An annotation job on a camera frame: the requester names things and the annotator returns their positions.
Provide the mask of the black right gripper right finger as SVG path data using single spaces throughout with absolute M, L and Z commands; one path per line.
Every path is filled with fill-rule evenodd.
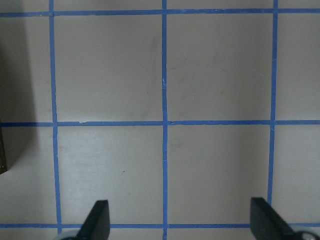
M 294 231 L 262 197 L 250 200 L 250 230 L 256 240 L 302 240 L 303 231 Z

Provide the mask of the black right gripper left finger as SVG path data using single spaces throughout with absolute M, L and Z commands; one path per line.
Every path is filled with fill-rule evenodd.
M 97 200 L 75 236 L 76 240 L 107 240 L 111 231 L 108 200 Z

